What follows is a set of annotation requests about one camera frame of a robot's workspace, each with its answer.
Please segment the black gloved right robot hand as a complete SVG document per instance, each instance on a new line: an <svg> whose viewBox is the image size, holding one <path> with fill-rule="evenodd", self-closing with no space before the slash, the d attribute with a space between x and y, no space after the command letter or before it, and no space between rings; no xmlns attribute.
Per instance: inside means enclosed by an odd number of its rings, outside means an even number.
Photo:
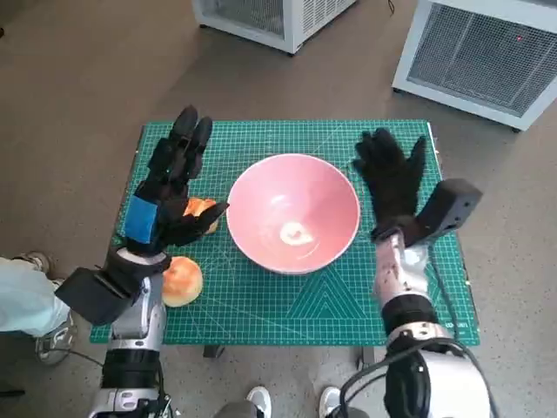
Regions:
<svg viewBox="0 0 557 418"><path fill-rule="evenodd" d="M407 157L385 128L364 131L355 145L352 165L366 183L372 199L372 237L383 239L396 230L417 228L419 188L426 166L426 138L415 142Z"/></svg>

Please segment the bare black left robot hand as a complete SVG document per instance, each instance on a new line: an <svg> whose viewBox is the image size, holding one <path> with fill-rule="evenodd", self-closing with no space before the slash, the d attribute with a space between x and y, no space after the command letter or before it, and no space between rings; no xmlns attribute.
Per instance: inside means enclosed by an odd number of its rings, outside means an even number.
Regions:
<svg viewBox="0 0 557 418"><path fill-rule="evenodd" d="M186 246L201 239L228 208L225 202L185 214L190 202L189 182L201 172L212 119L200 118L186 106L167 137L161 138L142 180L129 200L124 220L123 244L139 256L153 256L168 246Z"/></svg>

